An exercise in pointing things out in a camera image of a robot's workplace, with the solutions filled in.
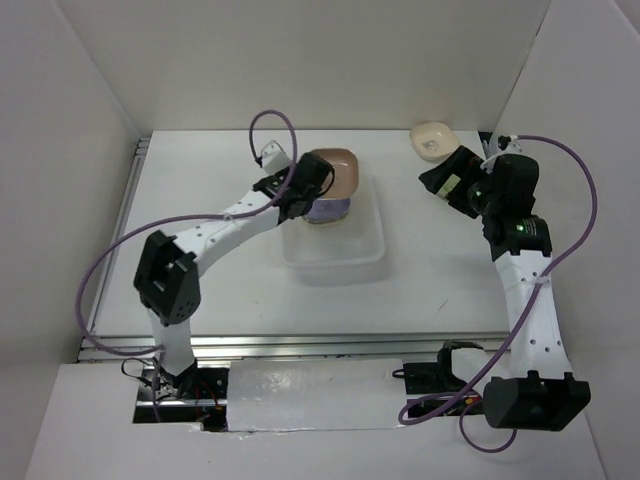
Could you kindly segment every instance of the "clear plastic container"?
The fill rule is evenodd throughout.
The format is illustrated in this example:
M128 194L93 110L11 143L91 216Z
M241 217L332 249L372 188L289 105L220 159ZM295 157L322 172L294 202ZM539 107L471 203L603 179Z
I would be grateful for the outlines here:
M285 222L281 231L284 262L292 268L364 265L380 261L385 253L378 199L365 169L344 219L310 225L297 218Z

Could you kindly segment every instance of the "white table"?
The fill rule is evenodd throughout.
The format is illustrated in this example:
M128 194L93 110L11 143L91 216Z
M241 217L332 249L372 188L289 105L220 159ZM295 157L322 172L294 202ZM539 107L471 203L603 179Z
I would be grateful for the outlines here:
M115 364L63 365L27 480L605 478L584 414L562 432L521 431L506 452L487 455L465 444L451 417L408 428L286 434L135 425L137 388ZM482 445L508 436L481 416L465 422Z
M482 154L476 132L457 132ZM257 145L286 131L261 131ZM418 175L432 167L411 148L406 131L300 131L301 152L352 150L376 187L386 255L378 264L299 274L282 261L281 232L252 239L201 280L194 335L344 335L473 333L507 330L507 313L479 220L426 191ZM155 132L124 231L187 213L220 212L261 177L247 133ZM188 225L174 224L165 232ZM103 337L148 336L149 321L132 286L144 236L122 246L96 315Z

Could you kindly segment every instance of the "wire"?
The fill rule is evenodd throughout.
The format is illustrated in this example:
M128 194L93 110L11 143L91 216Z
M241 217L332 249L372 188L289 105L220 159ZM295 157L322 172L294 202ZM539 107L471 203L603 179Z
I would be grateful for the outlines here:
M89 329L87 328L87 321L84 318L84 315L82 314L82 300L83 300L83 296L84 296L85 290L87 289L87 285L89 283L89 280L91 279L91 276L95 273L95 271L98 269L100 264L109 255L111 255L120 245L122 245L127 240L130 240L131 238L135 237L136 235L139 235L139 234L141 234L143 232L146 232L147 230L151 230L152 228L156 228L156 227L159 227L161 225L166 225L168 223L183 222L183 221L186 221L186 220L228 220L228 221L231 221L233 219L242 219L242 218L253 217L253 216L256 216L256 215L264 212L268 208L272 207L273 205L275 205L282 198L282 195L284 194L285 190L287 189L287 187L291 183L291 179L293 178L293 174L294 174L295 166L296 166L296 161L297 161L297 156L298 156L298 142L297 142L296 132L295 132L295 130L293 128L293 125L291 124L289 119L283 113L281 113L281 112L279 112L277 110L264 110L264 111L258 113L254 117L254 119L251 121L251 126L249 127L250 128L249 141L250 141L250 144L251 144L251 151L254 154L254 158L255 158L255 148L253 146L253 129L254 129L255 124L257 123L257 121L260 118L262 118L262 117L264 117L266 115L276 115L276 116L282 118L282 120L284 120L285 124L287 125L287 129L289 130L289 133L291 134L291 144L292 144L292 150L293 150L293 154L292 154L292 157L291 157L291 167L289 168L289 172L287 173L287 176L286 176L286 178L285 178L285 180L284 180L284 182L282 184L282 187L278 190L276 195L267 204L263 205L260 208L255 209L255 210L252 210L250 212L240 213L240 214L237 214L237 215L234 215L234 216L222 215L222 214L218 214L218 213L203 213L203 214L195 214L195 215L181 215L181 216L176 216L176 217L164 218L162 220L156 220L155 222L151 222L151 223L148 223L148 224L143 225L141 227L138 227L138 228L132 230L131 232L127 233L126 235L123 235L122 237L118 238L111 245L109 245L109 247L107 247L106 250L104 250L100 255L98 255L98 257L95 259L95 261L89 266L89 268L87 269L87 271L83 275L82 279L80 280L80 284L78 286L78 291L76 292L75 316L76 316L76 323L78 325L78 328L82 332L82 335L84 336L84 338L86 338L98 350L102 350L102 351L105 351L105 352L110 353L112 355L117 355L117 356L121 356L121 357L132 357L132 356L148 355L148 354L155 353L155 352L157 352L157 351L162 349L162 345L156 345L156 346L151 347L151 348L147 348L147 349L144 349L144 350L133 351L133 352L130 351L130 350L118 350L117 348L110 347L109 345L106 345L106 344L100 342L100 340L98 340L98 338L93 333L91 333L89 331Z
M475 448L479 452L482 452L482 453L500 453L500 452L504 452L516 440L516 435L518 434L517 430L514 429L511 432L511 436L509 437L509 440L507 440L506 443L504 445L502 445L501 447L486 448L486 447L481 447L480 445L475 443L473 440L471 440L471 438L469 438L469 435L467 435L467 432L464 429L463 421L464 421L465 415L469 412L469 410L471 410L474 407L477 407L481 403L482 403L482 399L475 400L473 403L470 403L469 405L467 405L464 408L464 410L462 410L462 412L460 412L460 417L458 418L458 427L460 428L460 433L462 434L462 438L464 438L464 440L469 445L471 445L473 448Z
M148 362L147 360L142 360L141 358L130 357L130 358L125 358L122 361L122 363L120 364L120 371L122 372L122 374L125 377L133 378L135 380L138 380L140 383L146 385L147 387L150 387L151 386L151 382L149 380L147 380L146 378L144 378L142 375L137 377L135 375L127 373L127 371L124 369L124 367L127 364L127 362L129 362L129 361L140 362L144 367L153 367L153 362Z
M194 399L195 399L195 406L196 406L196 422L197 422L198 419L200 418L200 409L198 408L198 402L200 401L200 387L198 387L198 385L196 385L196 388L195 388Z
M204 381L201 381L200 384L203 385L204 388L206 388L209 391L209 395L211 395L211 398L213 399L213 403L215 403L216 405L216 410L222 410L222 407L220 407L220 405L218 404L218 397L216 397L216 394L213 392L211 387Z
M562 254L560 254L558 257L552 260L551 263L547 266L547 268L544 269L541 276L545 277L549 275L549 273L551 273L567 257L573 254L578 248L580 248L582 244L584 244L584 242L587 240L587 238L589 238L589 235L593 230L593 227L596 223L596 218L598 216L598 194L596 191L596 185L593 180L593 176L591 175L591 172L589 171L589 168L587 167L587 164L584 162L584 160L582 160L582 158L580 158L580 156L576 152L574 152L571 148L564 145L563 143L557 140L553 140L551 138L541 137L536 135L521 135L521 136L514 137L514 139L535 140L543 143L548 143L550 145L554 145L564 150L567 154L569 154L569 156L571 156L578 163L578 165L580 166L580 169L584 173L584 176L587 180L587 184L589 185L589 193L591 195L591 215L589 217L589 222L587 223L587 226L585 227L584 232L582 233L580 238L573 245L571 245L567 250L565 250ZM451 395L451 393L427 395L427 396L418 398L416 400L412 400L411 402L408 402L407 405L404 406L402 410L400 410L400 413L398 414L398 422L400 422L400 424L402 425L419 425L421 423L424 423L428 420L431 420L432 418L442 415L443 413L448 411L450 408L452 408L457 402L462 400L462 398L465 395L471 392L473 390L473 387L475 387L476 384L493 368L493 366L500 360L500 358L508 350L509 346L511 346L511 343L513 342L515 337L518 335L518 332L520 332L520 330L522 329L522 326L524 325L525 321L529 317L529 314L533 309L533 305L536 299L538 298L538 295L540 294L541 288L542 288L542 284L536 284L533 287L531 296L529 297L529 300L527 301L527 304L525 305L524 310L520 314L518 321L514 325L513 330L511 331L509 336L504 340L502 345L500 345L500 347L498 348L496 353L493 355L493 357L491 357L491 359L487 362L487 364L484 367L482 367L482 369L476 374L475 377L473 377L469 381L469 383L467 383L460 391L453 394L453 396L444 404L442 404L440 407L418 418L405 419L404 416L409 410L409 408L415 404L421 403L426 400L431 400L435 398L434 395Z
M256 152L256 146L253 141L253 134L255 132L255 128L256 128L256 124L258 123L258 120L260 120L262 117L266 115L275 115L276 117L280 117L282 121L285 123L285 125L287 126L287 129L291 133L292 142L293 142L293 157L292 157L291 163L292 164L295 163L298 152L297 152L297 145L296 145L297 142L295 138L295 129L293 128L293 124L284 113L278 110L272 110L272 109L263 110L258 115L253 117L253 120L251 120L251 123L249 124L249 148L251 149L251 155L253 155L253 159L256 161L258 165L260 165L260 167L262 167L262 157L258 156L258 152Z
M161 423L160 410L158 408L158 398L156 396L156 390L158 388L158 381L160 379L160 369L162 368L162 361L164 360L164 350L160 350L158 360L156 361L156 368L153 370L153 376L151 377L151 408L153 408L153 415L156 417L156 422Z

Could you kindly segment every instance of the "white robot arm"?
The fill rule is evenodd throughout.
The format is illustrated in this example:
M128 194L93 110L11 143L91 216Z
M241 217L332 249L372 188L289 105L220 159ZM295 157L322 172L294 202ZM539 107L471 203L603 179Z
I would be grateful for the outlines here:
M561 430L591 398L587 382L573 379L564 351L551 279L543 273L552 262L546 222L533 215L538 163L518 154L494 159L491 169L465 147L420 176L431 193L456 210L482 216L507 300L514 330L534 286L538 297L522 330L511 343L510 365L497 363L474 389L483 396L485 416L495 428ZM456 381L470 383L491 355L477 345L447 342L441 368Z
M285 186L290 160L282 148L269 143L261 160L268 176L226 209L219 220L171 237L156 231L145 243L134 286L148 308L156 344L163 346L162 378L177 389L189 389L197 370L190 318L200 305L199 278L250 238L306 214L323 189L328 189L325 184L334 174L328 162L307 153ZM281 197L274 203L278 193Z

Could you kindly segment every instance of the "tan bowl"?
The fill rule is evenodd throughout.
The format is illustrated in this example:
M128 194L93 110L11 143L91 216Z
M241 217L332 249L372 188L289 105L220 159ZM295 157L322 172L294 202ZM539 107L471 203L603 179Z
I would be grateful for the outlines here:
M460 140L444 123L418 125L409 133L411 146L428 162L440 163L460 146Z
M340 200L349 198L358 189L358 159L346 148L318 148L313 153L333 165L336 178L333 186L322 196L323 200ZM327 179L325 188L331 178Z

